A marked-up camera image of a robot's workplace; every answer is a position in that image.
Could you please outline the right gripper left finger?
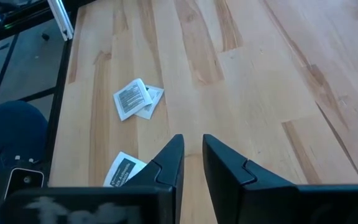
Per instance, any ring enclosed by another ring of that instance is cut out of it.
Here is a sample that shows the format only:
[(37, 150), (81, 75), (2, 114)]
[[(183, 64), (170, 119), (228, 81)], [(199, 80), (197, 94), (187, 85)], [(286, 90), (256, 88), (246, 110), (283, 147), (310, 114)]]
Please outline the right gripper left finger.
[(179, 224), (183, 135), (176, 134), (120, 187), (20, 190), (2, 205), (4, 224)]

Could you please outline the person's leg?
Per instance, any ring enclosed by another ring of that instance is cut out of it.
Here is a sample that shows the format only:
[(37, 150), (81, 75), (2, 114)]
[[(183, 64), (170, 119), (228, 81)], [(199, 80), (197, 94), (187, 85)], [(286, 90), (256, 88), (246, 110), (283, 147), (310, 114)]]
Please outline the person's leg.
[(48, 122), (24, 101), (0, 105), (0, 169), (15, 165), (15, 157), (41, 161), (45, 157)]

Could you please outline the silver aluminium bar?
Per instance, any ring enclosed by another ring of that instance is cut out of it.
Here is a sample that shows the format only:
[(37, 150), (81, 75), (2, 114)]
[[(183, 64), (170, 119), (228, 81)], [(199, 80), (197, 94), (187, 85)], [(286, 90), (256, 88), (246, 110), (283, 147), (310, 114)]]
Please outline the silver aluminium bar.
[(58, 24), (64, 41), (71, 40), (74, 36), (74, 28), (70, 22), (62, 0), (47, 0), (47, 2)]

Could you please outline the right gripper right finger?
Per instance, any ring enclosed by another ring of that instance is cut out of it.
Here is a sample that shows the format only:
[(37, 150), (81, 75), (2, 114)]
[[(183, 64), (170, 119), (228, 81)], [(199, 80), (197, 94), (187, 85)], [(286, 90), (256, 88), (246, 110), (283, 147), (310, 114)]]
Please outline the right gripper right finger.
[(297, 185), (203, 136), (218, 224), (358, 224), (358, 184)]

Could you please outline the antiseptic wipe packet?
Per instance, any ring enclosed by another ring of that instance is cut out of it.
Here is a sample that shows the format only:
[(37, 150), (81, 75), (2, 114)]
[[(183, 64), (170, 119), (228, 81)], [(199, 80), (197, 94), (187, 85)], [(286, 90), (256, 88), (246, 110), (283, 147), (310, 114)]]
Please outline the antiseptic wipe packet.
[(111, 164), (103, 186), (120, 187), (138, 174), (146, 165), (147, 163), (124, 152), (120, 152)]
[(123, 89), (113, 94), (113, 98), (121, 121), (152, 104), (150, 94), (140, 78), (131, 81)]
[(158, 105), (158, 103), (164, 93), (164, 89), (150, 86), (150, 85), (146, 85), (145, 87), (152, 99), (152, 104), (149, 104), (149, 105), (143, 107), (135, 115), (140, 118), (151, 119), (151, 117), (154, 113), (154, 110), (155, 110), (156, 106)]

